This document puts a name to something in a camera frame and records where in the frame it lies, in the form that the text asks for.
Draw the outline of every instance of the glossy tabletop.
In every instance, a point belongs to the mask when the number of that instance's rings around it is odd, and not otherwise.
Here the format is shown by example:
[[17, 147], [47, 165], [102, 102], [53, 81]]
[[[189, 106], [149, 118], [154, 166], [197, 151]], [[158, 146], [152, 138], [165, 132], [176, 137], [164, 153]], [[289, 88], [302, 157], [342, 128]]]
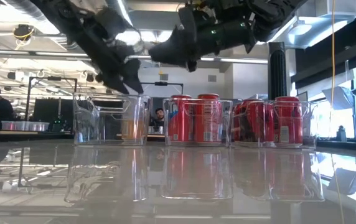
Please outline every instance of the glossy tabletop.
[[356, 223], [356, 151], [0, 143], [0, 223]]

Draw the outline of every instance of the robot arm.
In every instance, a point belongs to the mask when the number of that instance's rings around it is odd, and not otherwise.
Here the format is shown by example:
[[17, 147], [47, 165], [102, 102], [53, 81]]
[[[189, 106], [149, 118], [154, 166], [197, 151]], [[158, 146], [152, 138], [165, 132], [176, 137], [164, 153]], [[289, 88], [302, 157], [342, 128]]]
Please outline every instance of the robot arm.
[[[127, 60], [132, 46], [115, 37], [133, 27], [114, 9], [98, 13], [78, 8], [70, 0], [30, 0], [61, 32], [76, 42], [99, 68], [98, 82], [128, 93], [123, 84], [143, 93], [138, 78], [140, 61]], [[204, 0], [179, 10], [181, 27], [149, 50], [156, 62], [186, 67], [193, 72], [203, 55], [239, 45], [250, 52], [257, 41], [266, 42], [292, 18], [307, 0]]]

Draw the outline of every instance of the reflective table surface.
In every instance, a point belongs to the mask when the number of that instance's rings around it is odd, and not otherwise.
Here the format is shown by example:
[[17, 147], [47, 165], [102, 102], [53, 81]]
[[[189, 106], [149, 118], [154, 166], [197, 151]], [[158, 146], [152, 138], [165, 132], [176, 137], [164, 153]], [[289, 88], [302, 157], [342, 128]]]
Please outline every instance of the reflective table surface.
[[356, 223], [356, 152], [5, 142], [0, 223]]

